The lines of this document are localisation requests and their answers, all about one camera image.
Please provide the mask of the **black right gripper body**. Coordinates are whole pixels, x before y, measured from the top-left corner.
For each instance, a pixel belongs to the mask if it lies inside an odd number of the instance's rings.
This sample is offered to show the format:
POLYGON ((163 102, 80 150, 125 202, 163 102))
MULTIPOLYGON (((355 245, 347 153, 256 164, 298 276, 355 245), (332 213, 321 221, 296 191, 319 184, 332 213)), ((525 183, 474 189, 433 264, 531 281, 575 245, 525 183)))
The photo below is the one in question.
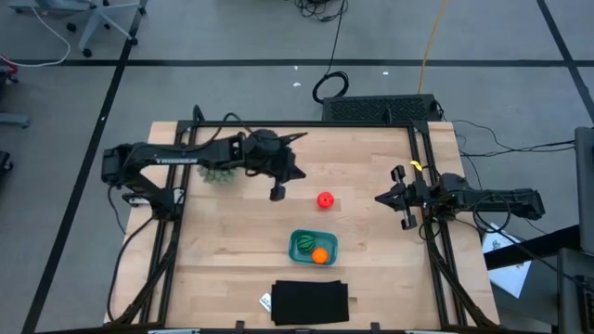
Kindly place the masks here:
POLYGON ((403 165, 397 165, 391 171, 394 184, 405 186, 405 190, 400 194, 405 201, 405 208, 403 210, 394 210, 403 214, 401 226, 404 230, 410 230, 418 225, 416 216, 411 212, 411 208, 421 207, 425 209, 430 199, 430 188, 423 179, 423 171, 419 172, 415 167, 414 170, 416 179, 411 184, 405 182, 406 172, 403 165))

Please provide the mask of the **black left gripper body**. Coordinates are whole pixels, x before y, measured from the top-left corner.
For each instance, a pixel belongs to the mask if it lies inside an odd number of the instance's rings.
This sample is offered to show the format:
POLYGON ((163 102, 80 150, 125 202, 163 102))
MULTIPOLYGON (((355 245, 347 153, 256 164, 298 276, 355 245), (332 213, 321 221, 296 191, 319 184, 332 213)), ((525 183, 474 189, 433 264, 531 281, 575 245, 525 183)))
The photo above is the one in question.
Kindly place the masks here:
POLYGON ((285 198, 286 188, 283 174, 286 167, 294 163, 296 155, 290 145, 282 145, 278 135, 272 130, 260 129, 251 132, 243 141, 245 175, 254 177, 264 174, 274 179, 269 199, 280 201, 285 198))

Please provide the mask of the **green plant in patterned pot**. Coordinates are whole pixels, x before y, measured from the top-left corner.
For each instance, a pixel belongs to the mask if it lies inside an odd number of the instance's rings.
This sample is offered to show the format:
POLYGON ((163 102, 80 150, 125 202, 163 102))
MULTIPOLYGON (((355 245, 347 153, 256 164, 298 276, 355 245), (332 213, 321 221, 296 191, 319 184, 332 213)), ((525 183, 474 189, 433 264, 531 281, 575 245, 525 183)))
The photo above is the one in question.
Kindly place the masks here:
POLYGON ((237 178, 238 170, 215 170, 199 166, 198 173, 202 180, 207 184, 223 185, 233 182, 237 178))

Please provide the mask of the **teal plastic tub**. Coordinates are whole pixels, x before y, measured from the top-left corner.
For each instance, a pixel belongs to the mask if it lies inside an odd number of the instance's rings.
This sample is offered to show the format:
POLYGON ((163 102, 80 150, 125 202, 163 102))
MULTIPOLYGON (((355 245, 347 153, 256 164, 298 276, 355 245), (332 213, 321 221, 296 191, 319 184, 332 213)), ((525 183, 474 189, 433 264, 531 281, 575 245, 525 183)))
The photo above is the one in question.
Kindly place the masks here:
POLYGON ((289 258, 296 262, 296 263, 306 263, 311 265, 317 266, 332 266, 337 261, 338 257, 338 250, 339 244, 338 239, 335 235, 324 232, 324 231, 316 231, 316 230, 309 230, 309 229, 296 229, 291 233, 289 246, 288 246, 288 256, 289 258), (296 246, 297 238, 302 234, 311 234, 316 238, 316 246, 315 248, 321 247, 325 248, 329 253, 329 260, 326 264, 316 264, 312 262, 311 259, 311 252, 310 253, 301 253, 298 251, 296 246))

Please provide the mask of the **black computer case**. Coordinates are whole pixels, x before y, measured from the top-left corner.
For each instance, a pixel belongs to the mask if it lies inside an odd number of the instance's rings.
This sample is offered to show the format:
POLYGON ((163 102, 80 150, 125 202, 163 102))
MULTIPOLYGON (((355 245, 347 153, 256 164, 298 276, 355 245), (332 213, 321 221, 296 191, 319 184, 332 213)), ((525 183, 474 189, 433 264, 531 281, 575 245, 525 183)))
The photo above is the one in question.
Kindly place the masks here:
POLYGON ((444 113, 432 94, 329 97, 322 106, 322 119, 337 122, 440 122, 444 113))

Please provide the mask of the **white paper sheet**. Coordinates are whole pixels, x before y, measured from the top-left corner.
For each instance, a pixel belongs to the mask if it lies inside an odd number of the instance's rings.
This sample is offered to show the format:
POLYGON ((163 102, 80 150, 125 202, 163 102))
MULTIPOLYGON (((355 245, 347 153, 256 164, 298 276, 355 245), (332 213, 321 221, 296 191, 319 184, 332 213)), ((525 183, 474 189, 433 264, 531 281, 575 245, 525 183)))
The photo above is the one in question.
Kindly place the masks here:
MULTIPOLYGON (((486 255, 488 252, 497 251, 519 242, 518 238, 505 231, 502 232, 502 235, 499 233, 486 233, 482 239, 483 253, 486 255)), ((526 261, 498 269, 489 269, 490 282, 514 298, 519 299, 531 264, 531 261, 526 261)))

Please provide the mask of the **black folded cloth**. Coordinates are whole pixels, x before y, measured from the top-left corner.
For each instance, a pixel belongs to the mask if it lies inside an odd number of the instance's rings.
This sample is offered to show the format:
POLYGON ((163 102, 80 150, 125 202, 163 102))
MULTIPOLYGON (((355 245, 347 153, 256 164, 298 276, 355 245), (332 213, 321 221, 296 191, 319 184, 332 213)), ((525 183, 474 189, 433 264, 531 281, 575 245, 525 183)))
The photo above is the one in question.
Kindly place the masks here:
POLYGON ((277 280, 271 287, 271 319, 276 326, 347 322, 348 297, 348 285, 340 280, 277 280))

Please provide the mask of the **grey cabinet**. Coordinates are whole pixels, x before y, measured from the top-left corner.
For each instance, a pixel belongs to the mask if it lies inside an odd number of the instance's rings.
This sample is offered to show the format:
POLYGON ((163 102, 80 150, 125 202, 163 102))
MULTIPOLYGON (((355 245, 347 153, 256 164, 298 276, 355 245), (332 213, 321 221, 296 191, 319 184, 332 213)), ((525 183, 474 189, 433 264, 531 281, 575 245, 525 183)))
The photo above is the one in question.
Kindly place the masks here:
POLYGON ((575 129, 577 245, 560 250, 559 333, 594 334, 594 128, 575 129))

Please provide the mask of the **white office chair base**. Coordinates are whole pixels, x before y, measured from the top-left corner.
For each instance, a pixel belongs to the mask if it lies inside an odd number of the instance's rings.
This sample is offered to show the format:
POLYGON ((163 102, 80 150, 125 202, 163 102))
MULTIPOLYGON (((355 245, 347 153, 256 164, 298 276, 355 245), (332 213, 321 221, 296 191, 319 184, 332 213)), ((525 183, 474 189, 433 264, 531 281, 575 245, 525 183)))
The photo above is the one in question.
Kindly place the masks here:
POLYGON ((102 26, 106 30, 115 29, 119 31, 127 42, 136 46, 138 41, 135 37, 119 26, 111 17, 117 11, 128 8, 136 9, 143 16, 146 14, 146 4, 148 0, 131 0, 123 4, 113 4, 113 0, 10 0, 8 6, 15 12, 21 13, 23 10, 32 11, 38 19, 39 14, 45 11, 55 11, 59 13, 72 14, 73 16, 82 14, 87 16, 87 23, 83 28, 79 40, 78 48, 86 58, 92 56, 92 51, 87 47, 87 43, 95 30, 102 26))

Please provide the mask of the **black table frame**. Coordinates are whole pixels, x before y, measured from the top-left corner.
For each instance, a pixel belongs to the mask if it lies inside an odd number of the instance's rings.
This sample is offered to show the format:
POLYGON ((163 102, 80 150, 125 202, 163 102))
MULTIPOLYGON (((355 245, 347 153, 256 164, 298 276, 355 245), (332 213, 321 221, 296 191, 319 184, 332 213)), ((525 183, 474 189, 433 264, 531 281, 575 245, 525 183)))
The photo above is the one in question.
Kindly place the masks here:
POLYGON ((144 318, 168 328, 271 328, 259 303, 277 280, 348 285, 345 329, 438 328, 433 273, 417 230, 403 230, 401 214, 374 200, 392 186, 390 172, 425 156, 422 135, 395 127, 305 127, 292 144, 305 179, 288 182, 273 202, 271 178, 238 173, 228 184, 207 184, 196 168, 178 169, 187 191, 180 223, 160 224, 147 206, 130 212, 126 248, 110 301, 123 315, 149 276, 154 252, 177 237, 172 268, 158 281, 144 318), (320 192, 335 200, 323 210, 320 192), (332 266, 296 263, 288 256, 296 229, 329 232, 338 239, 332 266))

